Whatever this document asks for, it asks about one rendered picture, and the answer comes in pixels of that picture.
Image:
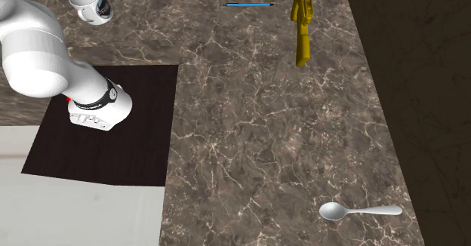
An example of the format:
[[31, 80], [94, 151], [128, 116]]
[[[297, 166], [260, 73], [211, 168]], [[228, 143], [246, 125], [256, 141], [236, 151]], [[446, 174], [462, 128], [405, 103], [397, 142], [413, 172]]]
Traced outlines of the white printed mug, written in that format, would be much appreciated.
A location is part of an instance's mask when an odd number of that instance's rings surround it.
[[108, 0], [69, 0], [69, 3], [81, 20], [93, 26], [102, 25], [112, 19], [113, 10]]

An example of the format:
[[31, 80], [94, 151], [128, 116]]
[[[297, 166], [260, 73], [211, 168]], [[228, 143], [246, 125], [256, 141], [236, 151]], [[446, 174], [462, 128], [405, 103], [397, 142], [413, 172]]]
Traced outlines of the dark robot stand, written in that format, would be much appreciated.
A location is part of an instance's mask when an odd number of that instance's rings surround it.
[[23, 166], [25, 174], [116, 186], [164, 186], [178, 67], [97, 66], [131, 95], [130, 115], [110, 131], [74, 125], [53, 97]]

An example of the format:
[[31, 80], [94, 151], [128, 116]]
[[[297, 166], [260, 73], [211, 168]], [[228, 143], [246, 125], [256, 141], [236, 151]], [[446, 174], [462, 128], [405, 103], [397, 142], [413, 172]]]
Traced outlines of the silver spoon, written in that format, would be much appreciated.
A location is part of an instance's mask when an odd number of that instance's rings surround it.
[[320, 215], [326, 220], [341, 220], [347, 214], [377, 214], [377, 215], [400, 215], [402, 208], [397, 205], [378, 206], [372, 208], [349, 209], [336, 202], [328, 202], [319, 208]]

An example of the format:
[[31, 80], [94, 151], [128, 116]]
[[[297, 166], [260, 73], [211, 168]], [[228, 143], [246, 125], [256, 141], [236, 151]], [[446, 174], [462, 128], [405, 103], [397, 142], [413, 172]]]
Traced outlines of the blue pen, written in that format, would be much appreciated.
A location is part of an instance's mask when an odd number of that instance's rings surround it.
[[253, 3], [253, 2], [246, 2], [246, 3], [226, 3], [223, 6], [225, 7], [269, 7], [273, 6], [273, 3]]

